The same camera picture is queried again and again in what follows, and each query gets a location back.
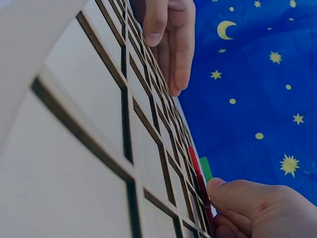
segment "yellow dot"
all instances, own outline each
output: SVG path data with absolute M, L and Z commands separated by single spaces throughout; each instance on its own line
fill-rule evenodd
M 231 98 L 230 100 L 229 100 L 229 102 L 230 102 L 230 104 L 236 104 L 236 100 L 234 99 L 234 98 Z
M 264 135 L 262 133 L 259 132 L 256 134 L 256 139 L 262 140 L 263 138 L 264 138 Z

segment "hand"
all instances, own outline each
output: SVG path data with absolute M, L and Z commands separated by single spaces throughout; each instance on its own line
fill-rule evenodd
M 317 237 L 317 208 L 289 187 L 214 178 L 207 192 L 217 238 Z
M 130 0 L 172 96 L 188 86 L 195 47 L 193 0 Z

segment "yellow moon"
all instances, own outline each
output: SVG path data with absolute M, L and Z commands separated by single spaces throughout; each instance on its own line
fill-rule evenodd
M 224 40 L 233 40 L 233 38 L 230 38 L 226 34 L 226 30 L 229 26 L 236 26 L 237 24 L 234 23 L 233 21 L 222 21 L 219 23 L 217 32 L 220 38 Z

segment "wooden grid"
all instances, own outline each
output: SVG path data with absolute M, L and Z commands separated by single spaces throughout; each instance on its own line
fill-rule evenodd
M 91 24 L 89 15 L 84 10 L 78 13 L 77 22 L 112 76 L 105 80 L 114 80 L 121 90 L 123 156 L 111 142 L 100 139 L 102 136 L 98 129 L 92 129 L 93 126 L 86 126 L 78 119 L 85 118 L 84 113 L 70 102 L 67 93 L 55 83 L 54 75 L 45 70 L 45 67 L 32 85 L 33 92 L 86 148 L 126 181 L 132 237 L 146 237 L 147 221 L 144 214 L 147 211 L 144 201 L 147 199 L 172 218 L 175 237 L 211 238 L 188 153 L 188 146 L 192 145 L 189 131 L 176 108 L 152 52 L 145 45 L 127 3 L 123 0 L 90 0 L 89 4 L 98 7 L 105 24 L 110 27 L 121 47 L 121 64 L 118 66 L 108 52 L 111 45 L 101 40 L 96 26 Z M 140 94 L 132 89 L 135 87 L 133 73 L 139 81 L 137 90 L 144 91 L 143 95 L 148 102 L 144 98 L 140 100 Z M 138 138 L 134 119 L 142 122 L 157 145 L 166 195 L 159 192 L 141 175 L 142 161 L 138 159 L 135 149 Z M 177 182 L 172 180 L 171 173 L 177 175 L 174 176 Z M 178 183 L 181 185 L 182 194 L 175 193 L 176 189 L 173 186 Z M 182 199 L 186 215 L 184 211 L 181 212 L 179 201 Z

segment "star print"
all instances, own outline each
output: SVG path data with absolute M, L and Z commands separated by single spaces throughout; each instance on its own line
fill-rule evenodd
M 303 121 L 304 116 L 300 116 L 298 113 L 296 116 L 293 116 L 293 118 L 294 118 L 293 121 L 297 122 L 297 125 L 299 125 L 300 123 L 304 123 Z
M 215 72 L 211 72 L 211 78 L 214 78 L 215 80 L 217 80 L 218 78 L 221 78 L 221 74 L 220 72 L 218 72 L 218 70 L 216 70 Z
M 295 0 L 290 0 L 289 5 L 290 5 L 291 7 L 296 7 L 296 2 L 295 2 Z
M 282 61 L 282 56 L 278 53 L 278 52 L 272 52 L 269 55 L 269 59 L 273 62 L 273 63 L 278 63 L 280 64 Z
M 261 7 L 260 1 L 255 1 L 255 2 L 254 2 L 254 6 L 256 6 L 256 7 Z

